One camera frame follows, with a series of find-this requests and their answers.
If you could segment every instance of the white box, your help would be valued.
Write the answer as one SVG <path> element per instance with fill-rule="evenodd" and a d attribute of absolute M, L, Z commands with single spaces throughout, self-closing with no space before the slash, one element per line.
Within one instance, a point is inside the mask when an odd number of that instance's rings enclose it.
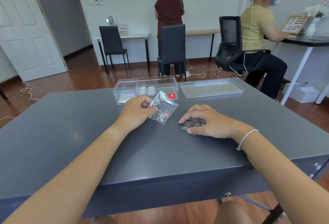
<path fill-rule="evenodd" d="M 290 83 L 285 85 L 285 88 L 283 89 L 283 94 L 286 94 L 286 91 L 288 89 L 288 86 Z M 302 91 L 300 88 L 298 88 L 297 85 L 295 85 L 289 95 L 289 97 L 293 98 L 294 100 L 298 101 L 299 103 L 310 103 L 315 102 L 317 98 L 320 95 L 320 91 L 317 89 L 311 90 L 311 91 Z"/>

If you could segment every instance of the gray table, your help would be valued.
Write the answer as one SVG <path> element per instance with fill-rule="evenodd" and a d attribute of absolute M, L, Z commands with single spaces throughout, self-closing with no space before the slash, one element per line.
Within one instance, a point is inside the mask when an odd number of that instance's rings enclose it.
<path fill-rule="evenodd" d="M 242 94 L 186 99 L 165 125 L 147 119 L 113 156 L 84 213 L 102 216 L 268 190 L 231 140 L 188 135 L 194 104 L 257 129 L 307 174 L 329 157 L 329 134 L 239 78 Z M 0 221 L 52 179 L 118 117 L 112 89 L 50 93 L 0 129 Z"/>

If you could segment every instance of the divided plastic organizer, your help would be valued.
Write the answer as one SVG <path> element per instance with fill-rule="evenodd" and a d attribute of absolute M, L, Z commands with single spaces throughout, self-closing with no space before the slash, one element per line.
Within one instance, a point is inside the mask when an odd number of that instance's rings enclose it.
<path fill-rule="evenodd" d="M 129 99 L 140 95 L 154 98 L 163 91 L 172 100 L 178 99 L 178 84 L 174 76 L 118 80 L 113 94 L 117 105 L 124 105 Z"/>
<path fill-rule="evenodd" d="M 186 98 L 243 93 L 244 90 L 231 79 L 182 82 L 181 89 Z"/>

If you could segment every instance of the plastic bag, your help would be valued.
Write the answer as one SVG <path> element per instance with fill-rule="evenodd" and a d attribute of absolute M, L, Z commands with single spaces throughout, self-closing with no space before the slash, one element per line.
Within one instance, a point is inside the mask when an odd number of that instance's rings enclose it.
<path fill-rule="evenodd" d="M 149 118 L 157 120 L 164 125 L 178 106 L 178 103 L 172 101 L 167 94 L 160 91 L 149 105 L 149 107 L 157 107 L 158 110 Z"/>
<path fill-rule="evenodd" d="M 187 131 L 187 129 L 196 127 L 196 126 L 204 126 L 206 124 L 206 121 L 198 118 L 198 117 L 193 117 L 189 121 L 187 121 L 181 129 Z"/>

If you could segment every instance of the white flowers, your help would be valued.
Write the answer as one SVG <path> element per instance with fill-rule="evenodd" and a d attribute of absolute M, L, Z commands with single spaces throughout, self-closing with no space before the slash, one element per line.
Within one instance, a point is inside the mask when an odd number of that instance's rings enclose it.
<path fill-rule="evenodd" d="M 328 5 L 315 5 L 304 9 L 304 15 L 307 17 L 324 18 L 329 16 Z"/>

